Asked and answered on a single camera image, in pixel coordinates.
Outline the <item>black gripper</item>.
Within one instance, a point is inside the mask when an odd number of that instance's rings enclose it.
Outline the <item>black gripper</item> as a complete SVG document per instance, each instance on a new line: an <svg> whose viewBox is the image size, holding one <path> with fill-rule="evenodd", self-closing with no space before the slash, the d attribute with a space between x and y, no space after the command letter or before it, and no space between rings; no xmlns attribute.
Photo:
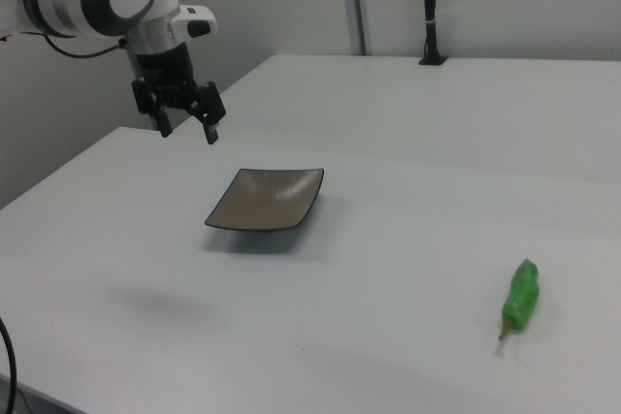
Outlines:
<svg viewBox="0 0 621 414"><path fill-rule="evenodd" d="M166 108L174 108L201 122L208 144L217 142L217 126L226 109L213 81L195 81L186 44L161 53L136 54L135 63L138 75L131 86L138 109L148 112L162 138L173 133Z"/></svg>

